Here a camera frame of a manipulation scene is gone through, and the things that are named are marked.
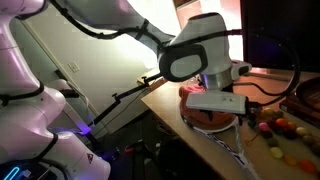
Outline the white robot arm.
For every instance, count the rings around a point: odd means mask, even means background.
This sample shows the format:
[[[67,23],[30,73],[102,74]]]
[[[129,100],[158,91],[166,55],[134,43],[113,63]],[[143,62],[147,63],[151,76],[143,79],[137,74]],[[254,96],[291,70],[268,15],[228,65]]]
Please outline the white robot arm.
[[[225,97],[225,87],[251,66],[228,55],[229,34],[222,16],[207,13],[191,18],[178,36],[164,33],[140,15],[128,0],[0,0],[0,150],[1,166],[46,163],[59,169],[65,180],[108,180],[111,166],[70,132],[54,133],[50,124],[64,109],[66,81],[45,86],[31,72],[9,25],[54,5],[77,27],[90,26],[90,36],[114,39],[127,34],[159,55],[160,74],[172,82],[192,77],[177,71],[177,60],[199,60],[196,74],[214,80],[204,94],[195,93],[190,107],[201,108],[205,96]]]

